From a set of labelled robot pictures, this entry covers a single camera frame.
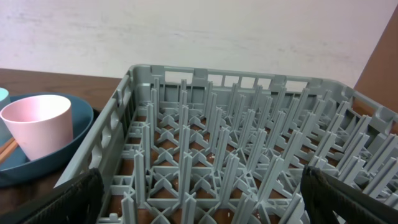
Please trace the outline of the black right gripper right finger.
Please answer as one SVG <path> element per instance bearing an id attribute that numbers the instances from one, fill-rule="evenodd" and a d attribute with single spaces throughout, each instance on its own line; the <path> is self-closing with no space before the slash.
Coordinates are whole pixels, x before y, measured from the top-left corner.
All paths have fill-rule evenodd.
<path id="1" fill-rule="evenodd" d="M 310 223 L 397 223 L 397 210 L 353 189 L 319 168 L 305 166 L 300 191 Z"/>

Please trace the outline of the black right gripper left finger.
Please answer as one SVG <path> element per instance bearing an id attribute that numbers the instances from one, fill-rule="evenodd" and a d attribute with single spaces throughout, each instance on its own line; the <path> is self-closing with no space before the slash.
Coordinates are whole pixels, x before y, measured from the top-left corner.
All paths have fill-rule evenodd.
<path id="1" fill-rule="evenodd" d="M 92 168 L 43 197 L 1 215 L 1 223 L 96 223 L 103 195 L 104 183 L 100 171 Z"/>

